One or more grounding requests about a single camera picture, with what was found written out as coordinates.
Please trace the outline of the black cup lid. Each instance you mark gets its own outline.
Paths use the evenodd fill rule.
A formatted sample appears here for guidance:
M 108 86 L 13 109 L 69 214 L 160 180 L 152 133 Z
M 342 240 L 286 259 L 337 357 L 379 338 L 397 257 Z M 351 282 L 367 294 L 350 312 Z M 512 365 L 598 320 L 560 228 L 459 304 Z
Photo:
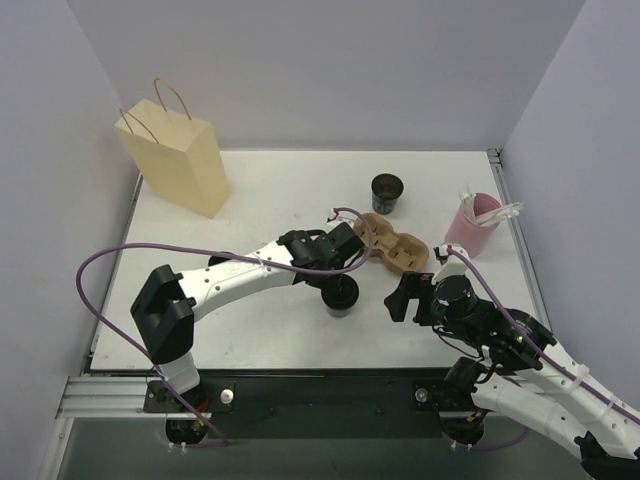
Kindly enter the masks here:
M 359 299 L 359 286 L 348 275 L 333 276 L 330 282 L 321 289 L 324 304 L 333 310 L 351 309 Z

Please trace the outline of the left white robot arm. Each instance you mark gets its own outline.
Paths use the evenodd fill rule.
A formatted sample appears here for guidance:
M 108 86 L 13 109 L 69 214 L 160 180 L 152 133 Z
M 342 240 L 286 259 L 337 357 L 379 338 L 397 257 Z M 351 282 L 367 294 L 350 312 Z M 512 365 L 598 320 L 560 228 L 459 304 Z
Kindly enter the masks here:
M 347 222 L 332 230 L 292 230 L 233 260 L 213 255 L 209 265 L 175 272 L 155 268 L 133 301 L 130 314 L 151 362 L 169 384 L 168 400 L 190 411 L 201 403 L 203 386 L 191 349 L 195 323 L 209 313 L 252 294 L 305 283 L 321 292 L 325 305 L 347 311 L 359 297 L 356 281 L 335 272 L 359 259 L 365 243 Z

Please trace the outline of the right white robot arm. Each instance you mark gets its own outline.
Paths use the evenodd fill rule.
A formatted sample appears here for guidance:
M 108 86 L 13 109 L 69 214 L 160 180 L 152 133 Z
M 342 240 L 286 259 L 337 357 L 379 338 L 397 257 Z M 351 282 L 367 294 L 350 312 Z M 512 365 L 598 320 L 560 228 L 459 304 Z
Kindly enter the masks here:
M 506 416 L 565 448 L 593 479 L 638 478 L 638 411 L 595 381 L 535 318 L 479 298 L 464 275 L 434 281 L 405 273 L 384 300 L 393 321 L 404 321 L 412 299 L 414 323 L 480 356 L 459 358 L 442 386 L 423 388 L 420 399 Z

